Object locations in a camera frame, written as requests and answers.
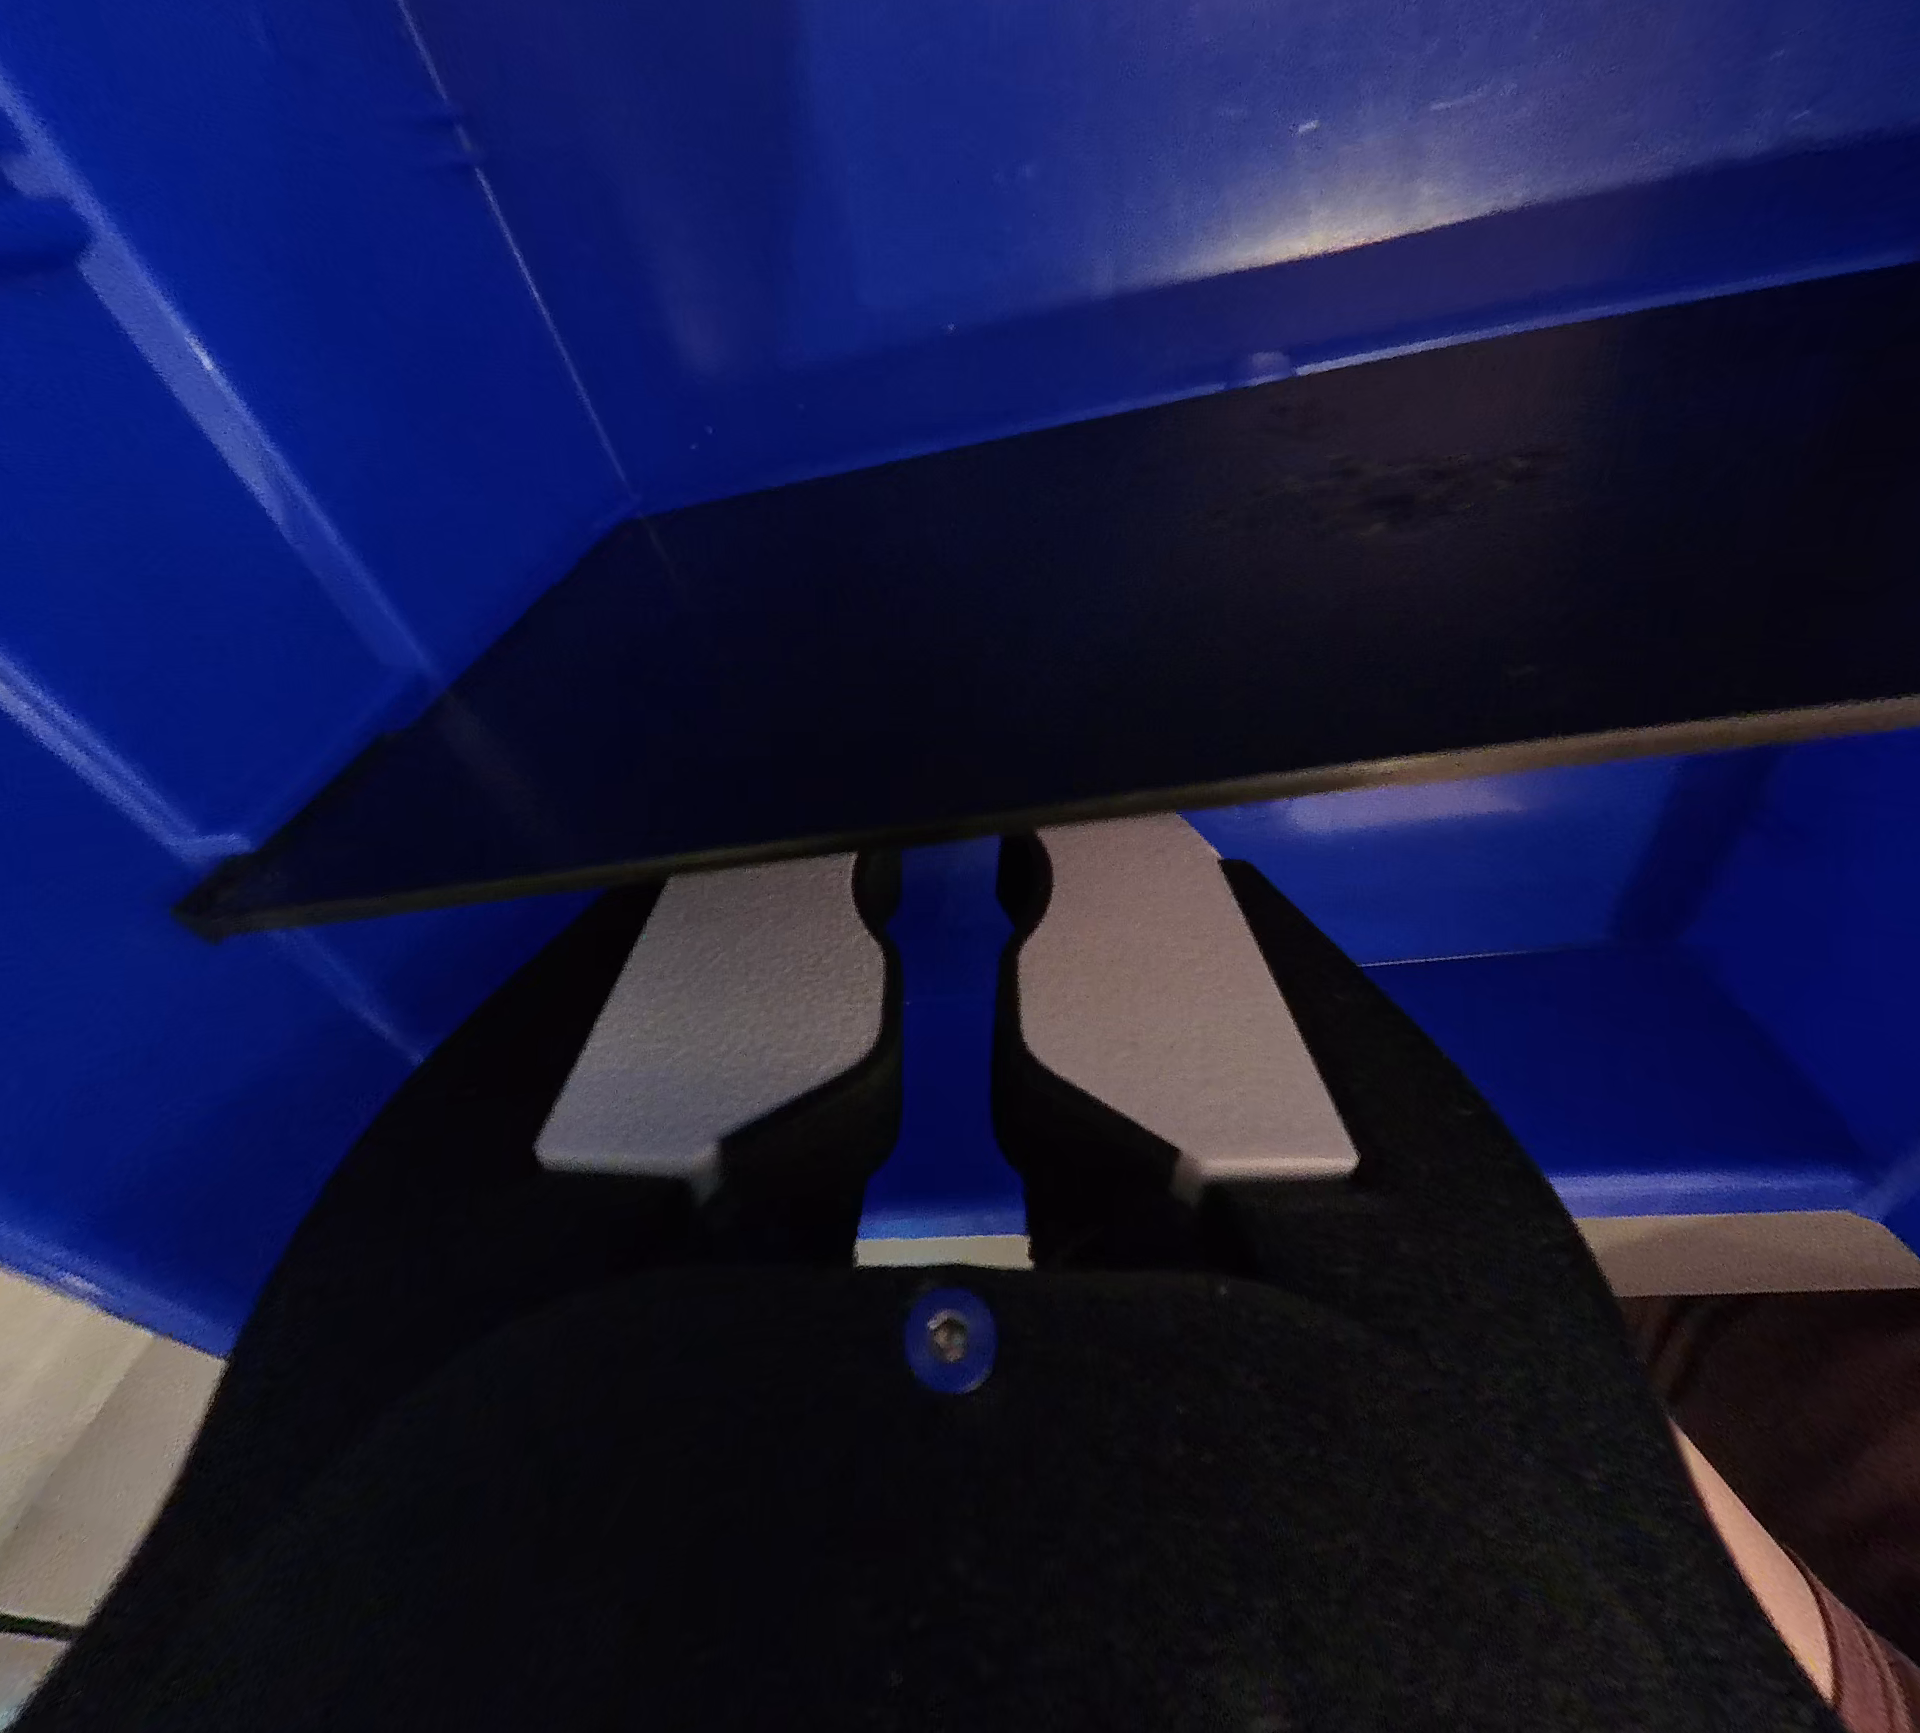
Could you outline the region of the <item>blue divided plastic bin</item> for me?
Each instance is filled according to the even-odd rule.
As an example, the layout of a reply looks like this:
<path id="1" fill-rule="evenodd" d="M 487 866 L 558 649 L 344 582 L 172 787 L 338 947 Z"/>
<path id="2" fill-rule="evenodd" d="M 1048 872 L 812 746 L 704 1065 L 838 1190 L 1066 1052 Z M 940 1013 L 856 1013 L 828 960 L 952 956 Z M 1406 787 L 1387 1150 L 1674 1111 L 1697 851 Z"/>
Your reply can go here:
<path id="1" fill-rule="evenodd" d="M 174 907 L 620 523 L 1898 263 L 1917 0 L 4 0 L 4 1271 L 232 1345 L 602 886 Z M 1194 823 L 1577 1212 L 1908 1264 L 1917 723 Z M 1008 1239 L 994 851 L 905 868 L 866 1228 Z"/>

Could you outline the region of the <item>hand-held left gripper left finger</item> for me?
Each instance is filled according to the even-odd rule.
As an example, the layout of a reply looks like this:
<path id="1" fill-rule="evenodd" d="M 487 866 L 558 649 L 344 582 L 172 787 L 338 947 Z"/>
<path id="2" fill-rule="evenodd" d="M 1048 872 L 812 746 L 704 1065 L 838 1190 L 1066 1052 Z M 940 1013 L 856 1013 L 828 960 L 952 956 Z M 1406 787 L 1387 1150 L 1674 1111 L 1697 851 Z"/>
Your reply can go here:
<path id="1" fill-rule="evenodd" d="M 671 878 L 556 1103 L 541 1169 L 686 1201 L 695 1246 L 852 1267 L 901 1142 L 901 856 Z"/>

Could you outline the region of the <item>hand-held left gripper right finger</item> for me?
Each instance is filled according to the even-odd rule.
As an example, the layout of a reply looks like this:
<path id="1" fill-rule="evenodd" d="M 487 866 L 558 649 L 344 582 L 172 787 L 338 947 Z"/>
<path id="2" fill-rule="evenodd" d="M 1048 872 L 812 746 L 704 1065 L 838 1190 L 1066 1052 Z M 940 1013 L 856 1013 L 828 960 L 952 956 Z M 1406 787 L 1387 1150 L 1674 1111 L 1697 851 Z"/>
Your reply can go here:
<path id="1" fill-rule="evenodd" d="M 1213 847 L 1153 815 L 1011 834 L 991 1108 L 1039 1267 L 1252 1267 L 1361 1152 Z"/>

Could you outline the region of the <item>person's maroon shirt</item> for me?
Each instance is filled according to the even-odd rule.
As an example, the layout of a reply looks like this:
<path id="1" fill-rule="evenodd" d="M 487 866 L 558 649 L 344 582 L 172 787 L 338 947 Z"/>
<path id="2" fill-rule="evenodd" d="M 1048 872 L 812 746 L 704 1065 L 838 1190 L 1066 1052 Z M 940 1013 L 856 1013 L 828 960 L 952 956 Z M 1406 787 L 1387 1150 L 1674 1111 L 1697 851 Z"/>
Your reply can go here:
<path id="1" fill-rule="evenodd" d="M 1849 1729 L 1918 1720 L 1914 1290 L 1632 1299 L 1674 1425 L 1817 1582 Z"/>

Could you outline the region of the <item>black bin divider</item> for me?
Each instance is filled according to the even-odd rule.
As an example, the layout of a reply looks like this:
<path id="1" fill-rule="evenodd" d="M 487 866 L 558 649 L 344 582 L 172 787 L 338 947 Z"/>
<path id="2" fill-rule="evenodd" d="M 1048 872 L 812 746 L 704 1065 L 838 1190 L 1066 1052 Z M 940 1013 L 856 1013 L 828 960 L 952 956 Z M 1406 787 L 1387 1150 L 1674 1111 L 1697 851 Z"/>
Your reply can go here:
<path id="1" fill-rule="evenodd" d="M 1914 263 L 615 528 L 206 943 L 1917 723 Z"/>

